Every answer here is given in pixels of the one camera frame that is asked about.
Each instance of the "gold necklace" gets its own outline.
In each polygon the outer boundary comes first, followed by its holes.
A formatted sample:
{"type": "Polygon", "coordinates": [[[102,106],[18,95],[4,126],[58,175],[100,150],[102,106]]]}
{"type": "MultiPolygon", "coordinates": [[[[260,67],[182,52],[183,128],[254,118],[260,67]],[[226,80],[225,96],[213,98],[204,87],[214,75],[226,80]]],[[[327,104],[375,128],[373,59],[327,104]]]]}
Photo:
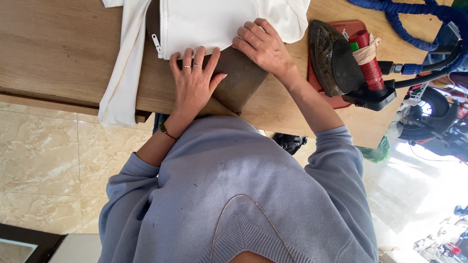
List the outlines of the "gold necklace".
{"type": "Polygon", "coordinates": [[[260,208],[260,210],[262,211],[262,213],[265,215],[266,219],[268,220],[268,222],[270,223],[271,227],[273,227],[273,229],[275,230],[276,234],[278,235],[279,239],[281,239],[281,242],[283,243],[283,245],[285,246],[286,250],[288,250],[288,253],[289,253],[289,256],[291,256],[292,258],[292,261],[294,263],[296,263],[296,261],[294,260],[294,257],[293,257],[293,254],[291,253],[291,251],[289,250],[288,246],[286,245],[286,242],[283,240],[283,238],[281,237],[281,235],[279,235],[278,233],[278,230],[276,230],[276,227],[273,225],[273,223],[270,221],[270,219],[268,218],[268,216],[266,215],[265,211],[260,207],[260,205],[251,197],[251,196],[248,196],[248,195],[245,195],[245,194],[239,194],[239,195],[235,195],[233,197],[231,197],[231,199],[229,199],[229,201],[224,205],[224,208],[223,210],[221,211],[221,214],[219,215],[219,218],[218,218],[218,223],[216,224],[216,229],[214,230],[214,237],[213,237],[213,244],[211,245],[211,254],[210,254],[210,263],[211,263],[211,260],[213,258],[213,250],[214,250],[214,241],[216,240],[216,233],[218,232],[218,227],[219,227],[219,222],[221,221],[221,216],[223,215],[224,213],[224,210],[226,209],[227,205],[236,197],[247,197],[248,199],[250,199],[252,202],[254,202],[258,208],[260,208]]]}

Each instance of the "blue hose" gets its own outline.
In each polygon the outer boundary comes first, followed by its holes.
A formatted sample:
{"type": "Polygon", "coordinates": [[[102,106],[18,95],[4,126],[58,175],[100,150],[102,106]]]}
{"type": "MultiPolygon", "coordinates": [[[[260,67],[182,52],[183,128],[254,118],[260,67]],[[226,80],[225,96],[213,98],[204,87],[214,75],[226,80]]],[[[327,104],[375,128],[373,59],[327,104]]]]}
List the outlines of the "blue hose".
{"type": "MultiPolygon", "coordinates": [[[[377,11],[384,11],[388,22],[392,25],[397,34],[408,43],[420,48],[424,51],[431,51],[437,48],[437,44],[432,44],[421,39],[415,38],[408,34],[403,28],[398,13],[401,14],[432,14],[435,15],[444,24],[453,22],[460,31],[461,39],[468,39],[468,15],[466,10],[440,6],[435,0],[424,0],[425,4],[406,4],[406,3],[393,3],[392,0],[348,0],[351,4],[359,7],[374,9],[377,11]]],[[[455,61],[449,66],[450,71],[456,70],[468,57],[468,45],[462,42],[460,54],[455,61]]]]}

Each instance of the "woman's left hand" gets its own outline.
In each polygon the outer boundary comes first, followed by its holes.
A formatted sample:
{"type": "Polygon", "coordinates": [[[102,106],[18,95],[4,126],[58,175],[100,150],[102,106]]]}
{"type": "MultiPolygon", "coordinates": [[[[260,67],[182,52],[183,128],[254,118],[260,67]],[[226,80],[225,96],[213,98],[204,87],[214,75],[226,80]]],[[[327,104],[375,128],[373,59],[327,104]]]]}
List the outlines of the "woman's left hand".
{"type": "MultiPolygon", "coordinates": [[[[206,48],[200,46],[195,53],[194,65],[202,65],[206,48]]],[[[218,63],[221,50],[215,48],[205,69],[192,65],[193,50],[188,48],[183,55],[182,70],[177,66],[180,53],[172,54],[169,64],[175,79],[175,107],[173,113],[194,117],[203,109],[213,91],[227,74],[217,74],[210,81],[218,63]]]]}

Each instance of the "finger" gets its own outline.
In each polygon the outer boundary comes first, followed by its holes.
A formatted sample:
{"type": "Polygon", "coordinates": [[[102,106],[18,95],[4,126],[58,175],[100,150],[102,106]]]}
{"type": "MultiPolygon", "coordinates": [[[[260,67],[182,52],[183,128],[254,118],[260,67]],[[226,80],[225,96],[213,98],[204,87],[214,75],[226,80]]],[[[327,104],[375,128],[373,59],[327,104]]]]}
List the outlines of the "finger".
{"type": "Polygon", "coordinates": [[[245,22],[244,27],[250,30],[250,32],[252,32],[260,40],[265,40],[268,38],[268,35],[265,33],[265,31],[253,22],[245,22]]]}
{"type": "Polygon", "coordinates": [[[193,59],[194,65],[192,65],[192,72],[201,72],[202,67],[200,67],[203,64],[203,57],[206,54],[206,48],[204,46],[199,46],[197,48],[197,52],[195,52],[195,58],[193,59]]]}
{"type": "Polygon", "coordinates": [[[221,80],[223,80],[227,74],[220,73],[210,81],[209,89],[210,89],[210,94],[213,94],[213,91],[216,89],[216,87],[221,83],[221,80]]]}
{"type": "Polygon", "coordinates": [[[250,30],[245,27],[239,27],[237,34],[254,48],[257,48],[262,44],[260,38],[258,38],[256,35],[254,35],[254,33],[250,32],[250,30]]]}
{"type": "Polygon", "coordinates": [[[193,50],[191,48],[187,48],[185,50],[185,53],[183,54],[182,72],[188,73],[188,74],[192,73],[192,56],[193,56],[193,50]]]}
{"type": "Polygon", "coordinates": [[[215,48],[213,50],[213,54],[211,55],[210,60],[208,61],[208,64],[206,64],[204,72],[208,74],[210,77],[213,75],[214,69],[216,68],[216,65],[218,64],[219,57],[221,56],[221,49],[219,47],[215,48]]]}
{"type": "Polygon", "coordinates": [[[242,51],[242,53],[246,54],[249,59],[253,60],[256,50],[249,44],[247,41],[243,40],[240,37],[233,38],[233,47],[242,51]]]}
{"type": "Polygon", "coordinates": [[[281,38],[279,37],[278,32],[277,32],[277,31],[275,30],[275,28],[270,24],[270,22],[268,22],[266,19],[264,19],[264,18],[257,18],[257,19],[255,19],[254,23],[257,24],[258,26],[261,26],[261,27],[263,28],[263,30],[265,30],[265,32],[266,32],[268,35],[274,36],[274,37],[278,38],[279,40],[281,40],[281,38]]]}
{"type": "Polygon", "coordinates": [[[174,77],[178,76],[180,74],[180,69],[177,66],[177,59],[180,57],[180,53],[174,53],[171,55],[171,58],[169,59],[169,66],[171,67],[172,74],[174,77]]]}

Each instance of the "black hose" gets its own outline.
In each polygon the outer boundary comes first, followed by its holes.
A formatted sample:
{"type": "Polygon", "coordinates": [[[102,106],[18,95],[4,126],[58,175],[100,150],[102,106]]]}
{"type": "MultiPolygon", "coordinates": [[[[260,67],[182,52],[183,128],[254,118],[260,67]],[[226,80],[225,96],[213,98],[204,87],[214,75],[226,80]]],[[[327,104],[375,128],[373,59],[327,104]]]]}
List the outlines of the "black hose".
{"type": "Polygon", "coordinates": [[[437,63],[423,66],[423,68],[421,69],[421,72],[438,70],[442,67],[445,67],[446,65],[452,63],[458,57],[458,55],[460,54],[460,50],[461,50],[461,40],[457,42],[457,44],[452,49],[452,52],[450,53],[448,57],[446,57],[444,60],[439,61],[437,63]]]}
{"type": "Polygon", "coordinates": [[[443,76],[447,76],[449,73],[450,73],[450,69],[446,67],[442,70],[436,71],[434,73],[431,73],[429,75],[425,75],[419,78],[397,81],[395,82],[394,88],[406,88],[406,87],[411,87],[411,86],[418,85],[418,84],[423,84],[428,81],[435,80],[443,76]]]}

